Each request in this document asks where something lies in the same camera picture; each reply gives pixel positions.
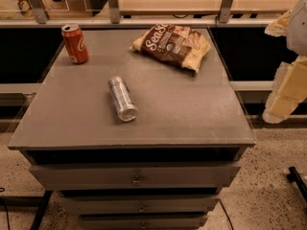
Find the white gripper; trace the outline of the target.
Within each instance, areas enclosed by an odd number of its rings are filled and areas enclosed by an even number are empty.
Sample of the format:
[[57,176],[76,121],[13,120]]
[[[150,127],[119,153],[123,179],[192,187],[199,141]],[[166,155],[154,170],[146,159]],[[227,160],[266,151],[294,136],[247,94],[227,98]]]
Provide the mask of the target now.
[[[299,0],[265,29],[266,35],[286,36],[287,48],[307,55],[307,0]],[[262,117],[266,123],[287,120],[298,105],[307,99],[307,57],[298,56],[291,64],[282,62],[276,70]]]

